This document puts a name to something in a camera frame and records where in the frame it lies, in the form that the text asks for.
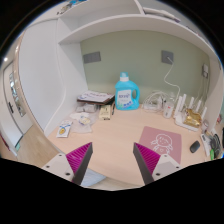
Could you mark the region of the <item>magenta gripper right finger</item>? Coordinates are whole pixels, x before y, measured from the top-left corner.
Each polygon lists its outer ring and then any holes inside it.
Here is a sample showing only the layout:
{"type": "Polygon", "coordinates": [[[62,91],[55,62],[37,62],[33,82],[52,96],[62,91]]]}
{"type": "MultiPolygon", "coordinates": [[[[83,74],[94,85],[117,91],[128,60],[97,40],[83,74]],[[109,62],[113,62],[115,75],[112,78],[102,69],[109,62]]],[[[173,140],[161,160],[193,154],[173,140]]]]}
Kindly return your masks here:
{"type": "Polygon", "coordinates": [[[133,154],[145,185],[181,169],[180,164],[168,154],[159,155],[139,143],[134,144],[133,154]]]}

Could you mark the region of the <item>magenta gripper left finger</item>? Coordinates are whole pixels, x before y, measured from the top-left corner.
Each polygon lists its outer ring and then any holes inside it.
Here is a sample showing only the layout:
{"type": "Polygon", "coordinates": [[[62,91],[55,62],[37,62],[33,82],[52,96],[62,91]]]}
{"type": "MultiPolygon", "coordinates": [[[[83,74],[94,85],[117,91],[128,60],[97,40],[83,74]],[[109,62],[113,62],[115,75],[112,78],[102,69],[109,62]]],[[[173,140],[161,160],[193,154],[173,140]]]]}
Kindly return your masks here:
{"type": "Polygon", "coordinates": [[[92,143],[87,143],[68,154],[58,153],[42,169],[81,185],[92,153],[92,143]]]}

